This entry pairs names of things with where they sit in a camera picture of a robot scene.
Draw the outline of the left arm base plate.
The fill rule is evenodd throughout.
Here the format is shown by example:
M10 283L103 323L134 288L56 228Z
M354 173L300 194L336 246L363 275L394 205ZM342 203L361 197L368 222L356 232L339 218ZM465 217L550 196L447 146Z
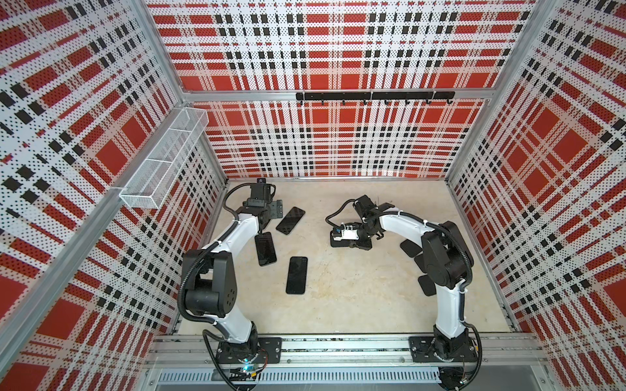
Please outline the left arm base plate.
M275 364L280 362L282 343L280 337L252 338L243 344L220 342L216 358L220 364Z

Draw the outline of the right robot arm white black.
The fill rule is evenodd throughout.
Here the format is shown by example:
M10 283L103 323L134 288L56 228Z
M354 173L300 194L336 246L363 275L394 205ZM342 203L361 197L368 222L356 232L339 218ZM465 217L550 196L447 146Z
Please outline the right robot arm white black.
M325 222L331 226L333 248L370 251L373 237L381 239L387 232L404 237L420 260L425 294L435 290L435 335L445 342L457 342L466 335L470 326L465 295L473 281L474 260L455 223L432 223L389 203L375 205L366 195L345 201Z

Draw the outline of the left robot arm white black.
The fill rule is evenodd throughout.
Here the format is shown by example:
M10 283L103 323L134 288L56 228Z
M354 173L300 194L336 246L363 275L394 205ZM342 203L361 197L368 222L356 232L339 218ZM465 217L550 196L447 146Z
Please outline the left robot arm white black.
M249 241L258 249L270 247L263 230L283 217L276 186L265 179L233 187L223 199L223 209L233 216L228 228L201 249L184 254L177 307L186 320L210 324L221 335L209 337L243 350L256 350L258 331L236 304L238 287L235 259Z

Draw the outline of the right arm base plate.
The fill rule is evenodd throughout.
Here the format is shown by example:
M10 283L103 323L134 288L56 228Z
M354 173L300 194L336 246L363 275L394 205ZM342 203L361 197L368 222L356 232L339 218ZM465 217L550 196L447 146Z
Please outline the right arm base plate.
M471 338L465 335L409 337L409 353L414 363L476 363L478 353Z

